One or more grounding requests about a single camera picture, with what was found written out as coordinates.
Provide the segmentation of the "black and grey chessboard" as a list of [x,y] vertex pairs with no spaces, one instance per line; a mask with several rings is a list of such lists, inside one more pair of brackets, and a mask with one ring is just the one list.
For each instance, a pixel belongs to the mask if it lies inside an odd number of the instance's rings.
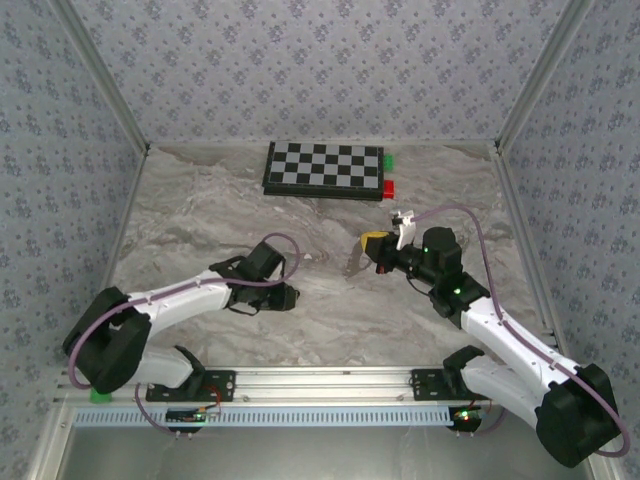
[[384,193],[384,149],[273,141],[263,175],[271,196],[380,201]]

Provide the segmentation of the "right circuit board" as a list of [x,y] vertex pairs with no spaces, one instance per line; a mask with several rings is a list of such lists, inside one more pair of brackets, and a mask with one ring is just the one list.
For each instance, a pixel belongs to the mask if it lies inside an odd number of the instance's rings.
[[480,407],[449,409],[452,424],[449,429],[461,433],[475,433],[481,426],[485,412]]

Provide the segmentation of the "circuit board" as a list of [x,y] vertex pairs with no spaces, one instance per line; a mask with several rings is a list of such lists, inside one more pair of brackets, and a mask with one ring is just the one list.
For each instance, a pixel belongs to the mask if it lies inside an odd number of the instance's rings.
[[449,409],[452,424],[449,429],[461,433],[475,433],[481,426],[485,412],[480,407]]
[[205,423],[208,418],[206,408],[169,408],[165,414],[167,423]]

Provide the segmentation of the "left circuit board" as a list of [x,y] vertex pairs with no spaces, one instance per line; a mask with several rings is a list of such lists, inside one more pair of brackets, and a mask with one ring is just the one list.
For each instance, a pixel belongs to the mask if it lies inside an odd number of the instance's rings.
[[206,408],[169,408],[165,414],[167,423],[205,423],[208,418]]

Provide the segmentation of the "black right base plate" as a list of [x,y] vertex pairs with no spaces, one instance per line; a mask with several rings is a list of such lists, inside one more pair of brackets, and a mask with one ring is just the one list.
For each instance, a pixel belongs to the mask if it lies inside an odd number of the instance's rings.
[[469,390],[456,370],[413,369],[409,385],[415,401],[471,401],[482,399]]

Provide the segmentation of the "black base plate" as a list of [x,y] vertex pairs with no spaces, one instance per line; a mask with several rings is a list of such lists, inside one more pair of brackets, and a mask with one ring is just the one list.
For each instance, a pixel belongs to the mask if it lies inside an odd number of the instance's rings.
[[413,369],[409,385],[415,401],[471,401],[482,399],[469,390],[456,370]]
[[147,388],[147,402],[217,403],[234,399],[236,372],[234,370],[203,370],[193,372],[176,388],[151,384]]

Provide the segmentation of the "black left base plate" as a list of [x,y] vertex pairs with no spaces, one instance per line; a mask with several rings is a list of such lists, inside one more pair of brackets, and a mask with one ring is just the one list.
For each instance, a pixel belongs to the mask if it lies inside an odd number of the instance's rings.
[[234,370],[203,370],[193,372],[176,388],[151,384],[147,388],[147,402],[217,403],[234,399],[236,372]]

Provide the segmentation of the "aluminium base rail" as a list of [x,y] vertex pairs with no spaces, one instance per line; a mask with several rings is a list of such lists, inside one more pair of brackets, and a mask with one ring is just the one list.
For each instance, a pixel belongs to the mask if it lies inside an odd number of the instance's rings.
[[[414,402],[409,385],[413,369],[435,367],[220,367],[213,370],[234,370],[236,386],[234,399],[222,402],[258,405],[374,405]],[[140,388],[145,400],[147,388]],[[471,401],[418,401],[450,405],[485,402]]]

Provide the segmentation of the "aluminium corner post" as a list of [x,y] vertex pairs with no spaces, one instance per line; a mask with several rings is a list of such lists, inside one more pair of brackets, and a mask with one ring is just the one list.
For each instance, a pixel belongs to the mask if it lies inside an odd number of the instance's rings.
[[72,1],[48,2],[125,136],[138,152],[145,154],[148,142]]
[[495,139],[500,155],[509,151],[525,126],[594,3],[595,0],[567,0]]

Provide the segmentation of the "aluminium lower frame profile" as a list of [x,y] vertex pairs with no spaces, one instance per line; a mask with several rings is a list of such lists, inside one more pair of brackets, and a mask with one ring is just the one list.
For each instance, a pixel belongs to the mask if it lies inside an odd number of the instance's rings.
[[588,462],[594,480],[626,480],[624,469],[618,458],[592,455]]
[[73,428],[75,408],[58,405],[47,414],[26,480],[56,480]]

